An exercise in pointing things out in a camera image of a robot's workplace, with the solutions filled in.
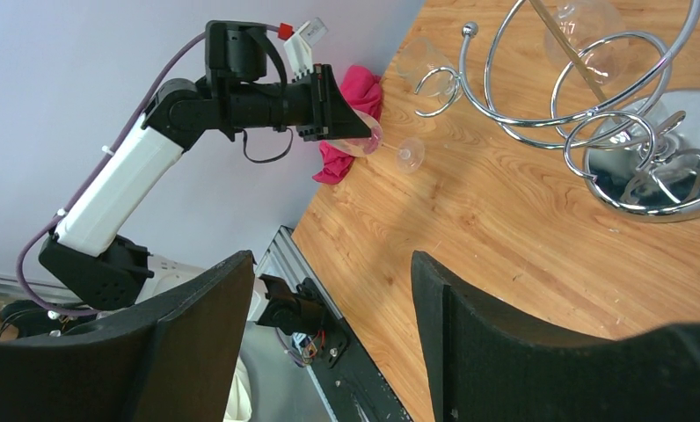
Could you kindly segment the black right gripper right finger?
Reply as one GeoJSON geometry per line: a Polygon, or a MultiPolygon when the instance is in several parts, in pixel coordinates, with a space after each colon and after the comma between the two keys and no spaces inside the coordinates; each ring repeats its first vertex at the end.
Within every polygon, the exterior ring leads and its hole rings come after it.
{"type": "Polygon", "coordinates": [[[700,421],[700,323],[571,331],[415,251],[412,297],[438,421],[700,421]]]}

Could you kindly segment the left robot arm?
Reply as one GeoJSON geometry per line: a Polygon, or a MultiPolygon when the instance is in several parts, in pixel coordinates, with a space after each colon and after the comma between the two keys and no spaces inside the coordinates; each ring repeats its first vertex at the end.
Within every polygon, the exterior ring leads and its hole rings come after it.
{"type": "Polygon", "coordinates": [[[293,33],[280,54],[269,32],[262,23],[207,23],[204,76],[160,76],[82,192],[49,225],[39,261],[90,308],[126,308],[153,277],[148,250],[119,229],[206,132],[240,142],[264,127],[307,142],[371,135],[332,67],[312,61],[303,34],[293,33]]]}

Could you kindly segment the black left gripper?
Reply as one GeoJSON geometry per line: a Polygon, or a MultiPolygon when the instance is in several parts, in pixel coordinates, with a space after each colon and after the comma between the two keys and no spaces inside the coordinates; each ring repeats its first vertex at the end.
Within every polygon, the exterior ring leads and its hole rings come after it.
{"type": "Polygon", "coordinates": [[[365,137],[369,129],[355,110],[373,114],[373,74],[350,67],[340,84],[332,66],[315,63],[287,85],[287,125],[307,142],[365,137]]]}

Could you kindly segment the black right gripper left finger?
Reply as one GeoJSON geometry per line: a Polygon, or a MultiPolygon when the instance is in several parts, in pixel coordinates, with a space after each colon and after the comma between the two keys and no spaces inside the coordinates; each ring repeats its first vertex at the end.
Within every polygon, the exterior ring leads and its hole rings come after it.
{"type": "Polygon", "coordinates": [[[0,421],[220,421],[254,282],[239,251],[59,337],[0,343],[0,421]]]}

